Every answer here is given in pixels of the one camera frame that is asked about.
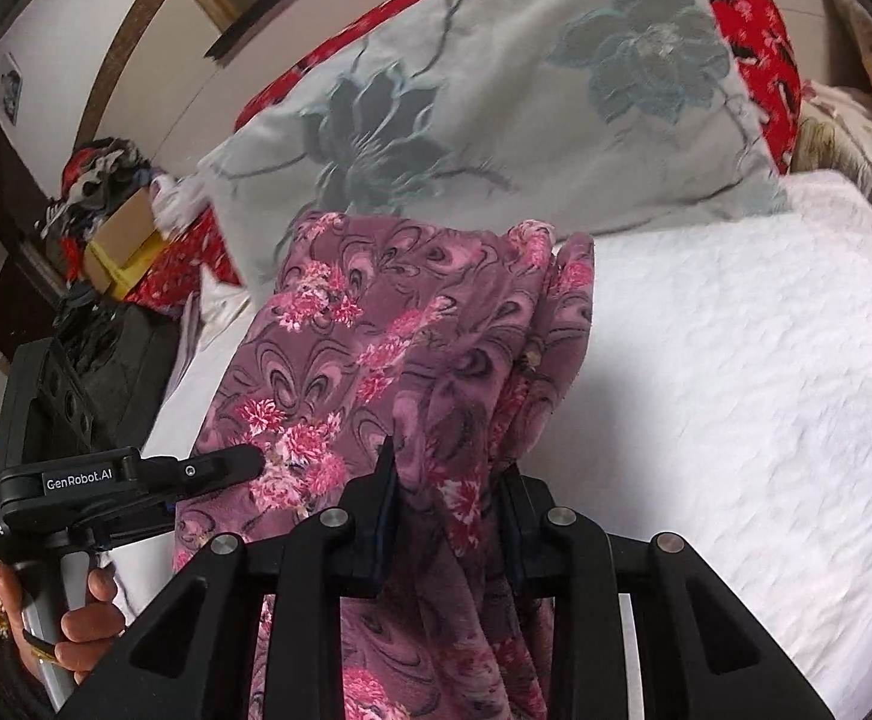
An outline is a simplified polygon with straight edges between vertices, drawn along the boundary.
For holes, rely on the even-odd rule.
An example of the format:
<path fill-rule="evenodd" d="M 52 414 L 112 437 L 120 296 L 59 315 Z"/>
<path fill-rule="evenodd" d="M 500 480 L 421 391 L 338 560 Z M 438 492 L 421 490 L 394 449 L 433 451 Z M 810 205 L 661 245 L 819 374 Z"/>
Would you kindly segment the person's left hand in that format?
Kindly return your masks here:
<path fill-rule="evenodd" d="M 113 567 L 95 567 L 86 580 L 88 603 L 68 611 L 61 618 L 63 639 L 55 645 L 55 660 L 63 670 L 71 671 L 81 683 L 97 667 L 100 658 L 112 647 L 125 630 L 125 616 L 115 606 L 118 593 Z M 22 622 L 24 593 L 13 567 L 0 561 L 0 603 L 8 616 L 9 629 L 20 661 L 32 678 L 40 681 L 40 660 L 24 639 Z"/>

